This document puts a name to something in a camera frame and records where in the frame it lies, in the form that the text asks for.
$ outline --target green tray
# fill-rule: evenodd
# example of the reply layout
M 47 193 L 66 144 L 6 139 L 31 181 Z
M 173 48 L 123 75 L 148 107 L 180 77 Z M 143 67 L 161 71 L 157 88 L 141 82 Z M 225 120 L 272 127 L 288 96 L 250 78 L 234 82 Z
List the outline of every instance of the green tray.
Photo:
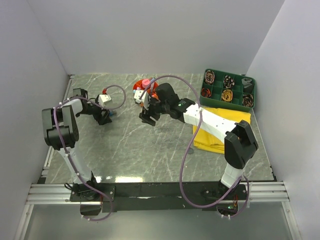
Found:
M 205 75 L 203 75 L 203 81 L 202 81 L 202 88 L 209 89 L 211 91 L 211 97 L 204 97 L 201 96 L 200 92 L 200 104 L 203 106 L 208 106 L 212 108 L 221 108 L 221 109 L 231 109 L 231 110 L 237 110 L 242 112 L 249 112 L 251 109 L 255 107 L 256 104 L 256 80 L 254 80 L 252 77 L 233 74 L 230 72 L 225 71 L 218 71 L 214 69 L 206 69 L 204 74 L 208 70 L 211 70 L 214 72 L 214 82 L 213 85 L 208 85 L 205 83 Z M 233 98 L 231 102 L 225 102 L 221 100 L 222 92 L 226 89 L 224 88 L 224 79 L 225 75 L 230 76 L 234 79 L 234 86 L 232 88 Z M 242 79 L 252 79 L 252 82 L 254 83 L 254 87 L 252 90 L 252 96 L 253 96 L 253 106 L 247 107 L 242 105 L 242 99 L 244 93 L 244 86 L 242 84 Z

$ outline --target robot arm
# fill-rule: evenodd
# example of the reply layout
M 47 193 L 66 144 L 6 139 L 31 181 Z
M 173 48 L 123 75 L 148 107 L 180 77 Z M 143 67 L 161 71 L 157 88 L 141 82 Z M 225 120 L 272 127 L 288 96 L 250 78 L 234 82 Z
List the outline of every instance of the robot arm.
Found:
M 137 103 L 143 103 L 139 114 L 143 123 L 155 126 L 153 119 L 159 120 L 161 114 L 169 114 L 173 119 L 197 126 L 201 112 L 200 127 L 224 143 L 227 165 L 221 183 L 230 188 L 244 173 L 246 163 L 258 149 L 257 140 L 248 122 L 242 120 L 237 123 L 199 107 L 188 98 L 179 99 L 169 83 L 160 84 L 155 89 L 156 96 L 144 94 L 140 100 L 142 92 L 137 90 L 134 99 Z
M 88 98 L 88 92 L 82 88 L 76 88 L 73 90 L 73 96 Z M 104 106 L 104 104 L 110 100 L 111 98 L 107 94 L 99 94 L 96 97 L 95 102 L 101 106 Z M 81 114 L 93 115 L 93 118 L 99 125 L 111 123 L 112 120 L 109 117 L 109 110 L 102 109 L 101 107 L 93 105 L 90 102 L 82 99 L 73 99 L 66 103 L 63 107 L 57 109 L 59 128 L 65 141 L 67 151 L 72 156 L 74 166 L 78 170 L 82 179 L 85 182 L 92 184 L 92 182 L 95 182 L 94 176 L 86 165 L 82 155 L 79 154 L 78 150 L 77 141 L 79 140 L 79 130 L 76 123 L 76 117 Z M 73 183 L 78 185 L 81 184 L 82 182 L 77 177 L 77 174 L 75 173 L 72 164 L 68 160 L 68 156 L 66 155 L 60 141 L 53 117 L 53 108 L 42 110 L 42 124 L 44 140 L 46 144 L 48 146 L 52 146 L 63 157 L 72 173 Z

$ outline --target floor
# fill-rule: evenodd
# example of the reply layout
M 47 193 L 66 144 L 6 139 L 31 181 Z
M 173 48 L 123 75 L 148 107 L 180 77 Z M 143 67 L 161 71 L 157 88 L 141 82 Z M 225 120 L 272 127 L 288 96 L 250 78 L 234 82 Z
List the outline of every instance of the floor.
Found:
M 92 116 L 78 117 L 79 148 L 98 182 L 177 182 L 186 146 L 192 137 L 192 126 L 162 115 L 155 127 L 141 123 L 141 107 L 134 103 L 132 87 L 140 79 L 158 77 L 161 74 L 84 74 L 71 80 L 68 97 L 74 88 L 84 88 L 90 98 L 95 98 L 108 85 L 125 88 L 125 104 L 116 110 L 112 123 L 99 126 Z M 179 74 L 200 93 L 202 74 Z M 193 92 L 182 81 L 164 78 L 180 98 L 195 100 Z M 114 105 L 123 99 L 117 88 L 108 89 Z M 245 167 L 245 175 L 251 181 L 272 181 L 274 176 L 262 137 L 251 112 L 251 127 L 259 149 Z M 227 162 L 224 155 L 193 147 L 185 163 L 184 181 L 218 181 Z M 71 183 L 71 173 L 63 158 L 55 151 L 47 174 L 47 184 Z

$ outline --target purple cable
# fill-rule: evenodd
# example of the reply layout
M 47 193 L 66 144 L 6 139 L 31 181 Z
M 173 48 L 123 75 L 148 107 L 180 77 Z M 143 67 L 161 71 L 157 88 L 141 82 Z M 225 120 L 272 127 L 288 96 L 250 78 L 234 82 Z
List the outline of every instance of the purple cable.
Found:
M 154 82 L 156 82 L 157 80 L 159 79 L 163 79 L 163 78 L 175 78 L 175 79 L 179 79 L 181 81 L 183 81 L 185 84 L 187 84 L 189 86 L 189 88 L 193 91 L 194 95 L 195 95 L 195 98 L 196 98 L 196 102 L 198 104 L 198 106 L 200 107 L 200 100 L 199 100 L 199 97 L 198 97 L 198 94 L 196 92 L 196 90 L 191 86 L 191 84 L 189 82 L 187 82 L 185 79 L 183 79 L 182 77 L 179 77 L 179 76 L 175 76 L 175 75 L 163 75 L 163 76 L 159 76 L 157 77 L 156 79 L 152 79 L 149 83 L 149 85 L 143 90 L 141 96 L 140 96 L 140 100 L 142 99 L 143 95 L 145 94 L 145 92 L 147 91 L 147 89 L 151 86 L 151 84 L 153 84 Z M 180 187 L 180 191 L 181 191 L 181 194 L 184 198 L 184 200 L 190 204 L 191 206 L 195 207 L 195 208 L 199 208 L 199 209 L 205 209 L 205 208 L 210 208 L 210 207 L 213 207 L 214 205 L 220 203 L 232 190 L 233 188 L 241 181 L 242 179 L 242 176 L 240 176 L 235 182 L 234 184 L 225 192 L 225 194 L 220 197 L 217 201 L 213 202 L 213 203 L 210 203 L 210 204 L 207 204 L 207 205 L 198 205 L 198 204 L 195 204 L 193 202 L 191 202 L 188 197 L 186 196 L 185 194 L 185 191 L 184 191 L 184 186 L 183 186 L 183 182 L 182 182 L 182 176 L 183 176 L 183 171 L 184 171 L 184 166 L 185 166 L 185 161 L 186 161 L 186 158 L 187 158 L 187 155 L 188 155 L 188 150 L 189 148 L 191 147 L 192 143 L 194 142 L 194 139 L 197 135 L 197 133 L 199 132 L 200 130 L 200 127 L 201 127 L 201 124 L 203 122 L 203 117 L 202 117 L 202 112 L 200 111 L 200 119 L 199 119 L 199 124 L 198 126 L 196 127 L 196 130 L 194 132 L 194 134 L 192 135 L 192 138 L 190 140 L 190 142 L 188 143 L 187 147 L 186 147 L 186 150 L 184 152 L 184 155 L 183 155 L 183 158 L 182 158 L 182 162 L 181 162 L 181 167 L 180 167 L 180 173 L 179 173 L 179 187 Z M 238 212 L 238 213 L 241 213 L 243 211 L 243 209 L 247 206 L 247 203 L 248 203 L 248 199 L 249 199 L 249 181 L 248 179 L 243 176 L 246 180 L 247 180 L 247 186 L 248 186 L 248 191 L 247 191 L 247 196 L 246 196 L 246 201 L 243 205 L 243 207 L 241 208 L 241 210 Z
M 97 219 L 96 219 L 96 218 L 93 218 L 93 219 L 92 219 L 92 218 L 89 218 L 89 217 L 87 217 L 87 216 L 84 216 L 85 219 L 87 219 L 87 220 L 89 220 L 89 221 L 93 221 L 93 222 L 97 222 L 97 221 L 101 221 L 101 220 L 107 219 L 107 218 L 111 215 L 111 213 L 113 212 L 113 210 L 114 210 L 114 205 L 113 205 L 113 203 L 112 203 L 112 199 L 111 199 L 108 195 L 106 195 L 106 194 L 104 194 L 102 191 L 99 191 L 98 189 L 95 189 L 94 187 L 88 185 L 88 184 L 84 181 L 84 179 L 82 178 L 82 176 L 79 174 L 79 172 L 78 172 L 78 170 L 77 170 L 77 168 L 76 168 L 76 166 L 75 166 L 75 164 L 74 164 L 74 161 L 73 161 L 71 155 L 69 154 L 69 152 L 68 152 L 68 150 L 67 150 L 67 146 L 66 146 L 65 140 L 64 140 L 64 138 L 62 137 L 62 134 L 61 134 L 61 131 L 60 131 L 60 127 L 59 127 L 58 118 L 57 118 L 57 108 L 61 108 L 64 104 L 70 102 L 70 101 L 73 100 L 73 99 L 82 99 L 82 100 L 86 100 L 86 101 L 92 103 L 93 105 L 96 105 L 96 106 L 98 106 L 98 107 L 100 107 L 100 108 L 102 108 L 102 109 L 105 109 L 105 110 L 118 109 L 118 108 L 120 108 L 120 107 L 125 103 L 125 101 L 126 101 L 126 92 L 125 92 L 125 90 L 124 90 L 121 86 L 116 85 L 116 84 L 110 85 L 110 86 L 106 87 L 106 89 L 111 88 L 111 87 L 120 88 L 120 89 L 122 90 L 122 92 L 123 92 L 123 96 L 124 96 L 124 97 L 123 97 L 123 102 L 122 102 L 119 106 L 117 106 L 117 107 L 105 108 L 105 107 L 103 107 L 103 106 L 95 103 L 94 101 L 91 101 L 90 99 L 85 98 L 85 97 L 75 96 L 75 97 L 72 97 L 72 98 L 68 98 L 67 100 L 65 100 L 64 102 L 61 102 L 58 106 L 56 106 L 56 107 L 53 108 L 54 124 L 55 124 L 56 130 L 57 130 L 57 132 L 58 132 L 58 135 L 59 135 L 59 138 L 60 138 L 62 147 L 63 147 L 63 149 L 64 149 L 64 152 L 65 152 L 65 154 L 67 155 L 67 157 L 68 157 L 68 159 L 69 159 L 69 161 L 70 161 L 70 164 L 71 164 L 74 172 L 77 174 L 79 180 L 80 180 L 87 188 L 95 191 L 96 193 L 102 195 L 103 197 L 105 197 L 106 199 L 108 199 L 108 200 L 110 201 L 110 212 L 109 212 L 106 216 L 104 216 L 104 217 L 102 217 L 102 218 L 97 218 Z

